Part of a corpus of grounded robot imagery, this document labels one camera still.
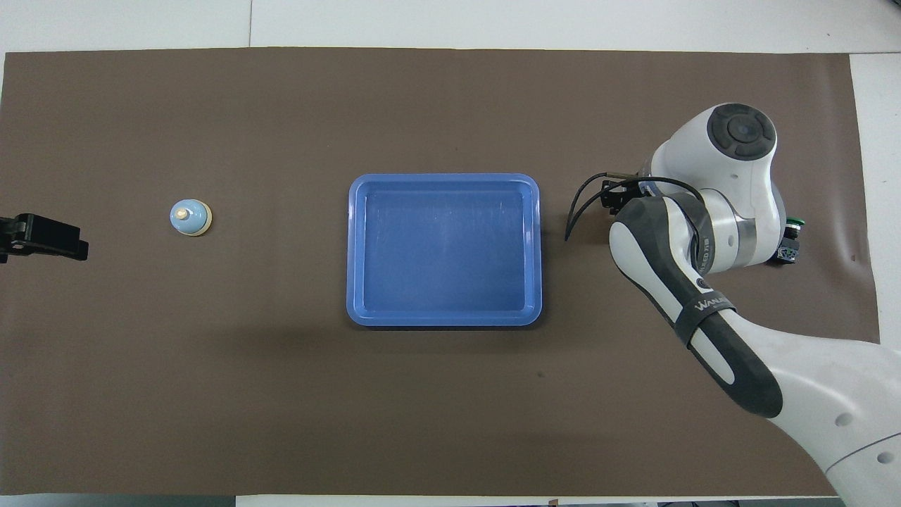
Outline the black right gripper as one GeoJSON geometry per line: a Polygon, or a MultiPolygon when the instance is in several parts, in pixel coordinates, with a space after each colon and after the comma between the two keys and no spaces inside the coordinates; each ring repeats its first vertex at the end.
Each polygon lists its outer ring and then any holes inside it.
{"type": "Polygon", "coordinates": [[[617,215],[628,202],[632,199],[639,199],[645,196],[645,192],[640,182],[634,180],[603,180],[600,192],[600,203],[603,208],[608,209],[610,215],[617,215]]]}

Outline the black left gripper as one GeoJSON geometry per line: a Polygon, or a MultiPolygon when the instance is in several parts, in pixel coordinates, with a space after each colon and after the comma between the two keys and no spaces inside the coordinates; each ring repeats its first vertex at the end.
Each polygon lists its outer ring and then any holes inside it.
{"type": "MultiPolygon", "coordinates": [[[[10,255],[67,256],[84,262],[89,244],[80,239],[80,228],[35,214],[10,219],[10,255]]],[[[9,247],[0,245],[0,264],[8,262],[9,247]]]]}

